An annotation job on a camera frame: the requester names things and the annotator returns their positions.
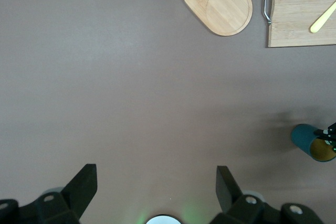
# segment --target blue cylinder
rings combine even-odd
[[[292,133],[291,139],[293,143],[319,162],[331,161],[336,157],[336,153],[332,150],[332,146],[328,145],[324,140],[318,139],[314,131],[318,128],[309,124],[297,125]]]

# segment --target oval wooden board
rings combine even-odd
[[[252,17],[251,0],[184,0],[212,32],[230,36],[242,31]]]

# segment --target rectangular wooden board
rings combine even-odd
[[[310,26],[336,0],[272,0],[269,47],[336,44],[336,12],[315,34]]]

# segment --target metal handle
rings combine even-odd
[[[270,19],[270,17],[268,17],[268,15],[266,13],[266,2],[267,2],[267,0],[264,0],[264,16],[267,18],[267,23],[270,25],[270,24],[272,24],[272,20]]]

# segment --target wooden tray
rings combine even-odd
[[[229,36],[242,31],[252,16],[251,0],[184,0],[212,32]]]
[[[335,0],[272,0],[269,47],[336,44],[336,12],[315,34],[311,25]]]

